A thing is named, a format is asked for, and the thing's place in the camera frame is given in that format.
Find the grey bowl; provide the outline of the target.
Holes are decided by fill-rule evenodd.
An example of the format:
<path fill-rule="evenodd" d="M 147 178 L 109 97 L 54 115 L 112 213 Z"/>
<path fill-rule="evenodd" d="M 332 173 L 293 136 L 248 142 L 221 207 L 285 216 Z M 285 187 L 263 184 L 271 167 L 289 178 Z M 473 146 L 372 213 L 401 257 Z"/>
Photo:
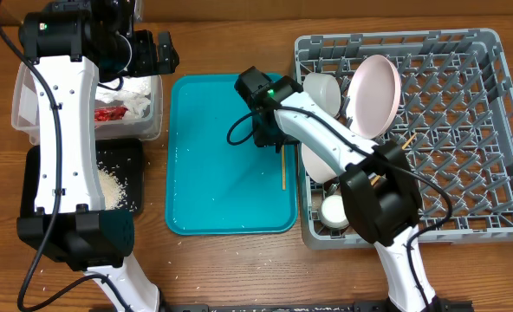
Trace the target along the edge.
<path fill-rule="evenodd" d="M 330 116 L 335 117 L 341 106 L 341 91 L 332 75 L 310 73 L 303 81 L 303 89 L 313 101 Z"/>

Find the small pink bowl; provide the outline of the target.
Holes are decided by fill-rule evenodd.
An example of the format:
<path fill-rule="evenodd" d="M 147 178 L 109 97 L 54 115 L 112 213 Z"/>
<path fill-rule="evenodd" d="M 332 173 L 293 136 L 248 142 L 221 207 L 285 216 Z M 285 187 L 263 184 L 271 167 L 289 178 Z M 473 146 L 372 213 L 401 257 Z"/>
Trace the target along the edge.
<path fill-rule="evenodd" d="M 332 168 L 309 147 L 302 144 L 301 148 L 302 163 L 308 176 L 314 180 L 314 182 L 323 184 L 337 176 Z"/>

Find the white cup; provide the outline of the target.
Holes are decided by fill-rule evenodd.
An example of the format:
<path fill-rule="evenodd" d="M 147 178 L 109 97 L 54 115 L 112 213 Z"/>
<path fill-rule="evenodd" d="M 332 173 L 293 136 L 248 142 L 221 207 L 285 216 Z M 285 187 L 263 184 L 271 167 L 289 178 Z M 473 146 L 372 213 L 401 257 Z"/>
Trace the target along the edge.
<path fill-rule="evenodd" d="M 324 198 L 318 215 L 322 224 L 330 229 L 340 230 L 349 226 L 341 195 Z"/>

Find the large pink plate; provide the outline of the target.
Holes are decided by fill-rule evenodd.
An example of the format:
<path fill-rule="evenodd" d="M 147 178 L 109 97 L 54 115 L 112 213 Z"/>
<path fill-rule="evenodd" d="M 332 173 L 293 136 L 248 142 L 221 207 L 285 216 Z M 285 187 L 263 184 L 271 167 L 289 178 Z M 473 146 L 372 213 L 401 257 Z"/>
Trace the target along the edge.
<path fill-rule="evenodd" d="M 392 62 L 372 55 L 356 69 L 347 96 L 349 129 L 365 139 L 381 136 L 392 125 L 401 96 L 401 79 Z"/>

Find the wooden chopstick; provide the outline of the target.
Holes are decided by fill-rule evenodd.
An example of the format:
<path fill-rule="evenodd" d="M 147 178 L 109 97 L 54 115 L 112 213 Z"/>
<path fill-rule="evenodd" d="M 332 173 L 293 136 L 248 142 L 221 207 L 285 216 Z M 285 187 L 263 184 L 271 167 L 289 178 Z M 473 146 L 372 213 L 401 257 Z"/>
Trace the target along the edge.
<path fill-rule="evenodd" d="M 417 133 L 414 133 L 402 146 L 401 146 L 401 149 L 404 150 L 406 149 L 411 143 L 412 141 L 416 138 L 417 136 Z M 380 176 L 380 175 L 376 175 L 373 179 L 371 179 L 371 185 L 374 186 L 380 179 L 382 179 L 383 176 Z"/>
<path fill-rule="evenodd" d="M 281 147 L 281 161 L 282 161 L 282 190 L 287 189 L 287 176 L 286 176 L 286 155 L 285 146 Z"/>

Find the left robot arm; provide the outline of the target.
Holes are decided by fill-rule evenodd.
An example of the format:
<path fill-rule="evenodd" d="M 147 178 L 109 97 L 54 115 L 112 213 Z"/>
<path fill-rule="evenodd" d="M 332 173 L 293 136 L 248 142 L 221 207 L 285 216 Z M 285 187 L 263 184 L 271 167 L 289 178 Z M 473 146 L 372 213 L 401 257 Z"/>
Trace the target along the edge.
<path fill-rule="evenodd" d="M 9 47 L 33 75 L 40 124 L 36 197 L 16 221 L 37 257 L 94 281 L 119 311 L 166 311 L 162 291 L 133 255 L 133 216 L 105 205 L 96 162 L 98 85 L 167 75 L 171 37 L 137 30 L 136 1 L 54 1 L 25 16 Z"/>

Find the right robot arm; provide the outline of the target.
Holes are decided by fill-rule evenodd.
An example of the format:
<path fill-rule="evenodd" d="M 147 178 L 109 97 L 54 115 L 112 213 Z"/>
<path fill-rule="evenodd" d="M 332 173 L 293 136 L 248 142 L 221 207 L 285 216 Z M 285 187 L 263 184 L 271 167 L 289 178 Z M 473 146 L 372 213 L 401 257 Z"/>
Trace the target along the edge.
<path fill-rule="evenodd" d="M 306 145 L 334 172 L 348 224 L 377 250 L 388 282 L 389 311 L 443 311 L 445 305 L 427 280 L 418 247 L 423 182 L 405 151 L 393 141 L 382 145 L 352 133 L 321 109 L 289 76 L 273 81 L 251 67 L 234 88 L 247 104 L 250 138 L 256 146 L 281 148 L 294 141 Z"/>

